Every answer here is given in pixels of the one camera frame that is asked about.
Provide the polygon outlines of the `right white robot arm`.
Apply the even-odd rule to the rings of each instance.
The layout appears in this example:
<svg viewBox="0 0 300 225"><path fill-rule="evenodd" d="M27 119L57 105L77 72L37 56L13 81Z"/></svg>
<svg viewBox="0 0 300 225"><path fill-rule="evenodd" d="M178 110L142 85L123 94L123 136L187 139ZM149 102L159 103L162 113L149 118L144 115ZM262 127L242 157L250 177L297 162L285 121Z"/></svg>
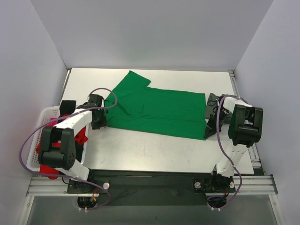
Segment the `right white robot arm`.
<svg viewBox="0 0 300 225"><path fill-rule="evenodd" d="M223 177L230 178L234 175L236 166L243 154L261 139L263 109L254 107L242 98L233 95L222 95L213 102L213 110L206 125L204 138L217 136L219 147L224 156L216 164L216 172ZM229 114L231 118L228 138L232 144L224 150L220 140L220 132Z"/></svg>

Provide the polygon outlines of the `green t shirt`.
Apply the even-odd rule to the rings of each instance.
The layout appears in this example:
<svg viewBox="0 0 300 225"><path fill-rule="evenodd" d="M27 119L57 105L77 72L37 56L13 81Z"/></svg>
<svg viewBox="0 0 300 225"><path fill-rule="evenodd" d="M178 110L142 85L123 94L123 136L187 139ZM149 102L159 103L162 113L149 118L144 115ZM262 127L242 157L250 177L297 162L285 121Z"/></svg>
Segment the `green t shirt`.
<svg viewBox="0 0 300 225"><path fill-rule="evenodd" d="M204 140L206 98L203 93L149 87L151 81L133 71L105 99L112 128Z"/></svg>

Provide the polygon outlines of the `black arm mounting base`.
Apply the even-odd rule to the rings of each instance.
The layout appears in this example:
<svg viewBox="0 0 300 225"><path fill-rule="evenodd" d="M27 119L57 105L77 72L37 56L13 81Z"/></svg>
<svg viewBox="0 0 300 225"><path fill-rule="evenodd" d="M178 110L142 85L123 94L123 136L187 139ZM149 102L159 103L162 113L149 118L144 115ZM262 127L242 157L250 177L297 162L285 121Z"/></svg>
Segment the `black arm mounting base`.
<svg viewBox="0 0 300 225"><path fill-rule="evenodd" d="M92 170L88 181L102 189L70 180L67 193L93 207L106 201L110 206L197 206L205 205L210 195L217 195L216 204L223 206L236 191L232 177L216 172Z"/></svg>

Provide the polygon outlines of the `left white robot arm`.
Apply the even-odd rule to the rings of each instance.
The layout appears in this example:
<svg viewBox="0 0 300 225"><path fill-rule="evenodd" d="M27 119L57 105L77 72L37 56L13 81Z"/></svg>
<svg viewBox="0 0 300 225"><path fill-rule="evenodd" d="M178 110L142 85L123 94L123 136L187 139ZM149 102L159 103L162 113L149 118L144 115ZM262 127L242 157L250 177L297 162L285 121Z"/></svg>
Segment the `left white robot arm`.
<svg viewBox="0 0 300 225"><path fill-rule="evenodd" d="M74 100L63 100L60 115L42 129L37 147L40 173L55 179L59 174L79 178L78 187L84 193L91 192L95 182L89 178L90 170L82 165L89 128L107 126L104 98L92 94L89 100L77 105Z"/></svg>

